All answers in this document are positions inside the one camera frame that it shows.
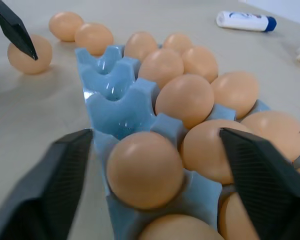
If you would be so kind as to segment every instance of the white object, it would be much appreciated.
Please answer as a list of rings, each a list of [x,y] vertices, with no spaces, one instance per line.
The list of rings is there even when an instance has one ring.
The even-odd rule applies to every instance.
[[[276,28],[277,21],[272,16],[221,11],[216,17],[216,24],[221,28],[270,32]]]

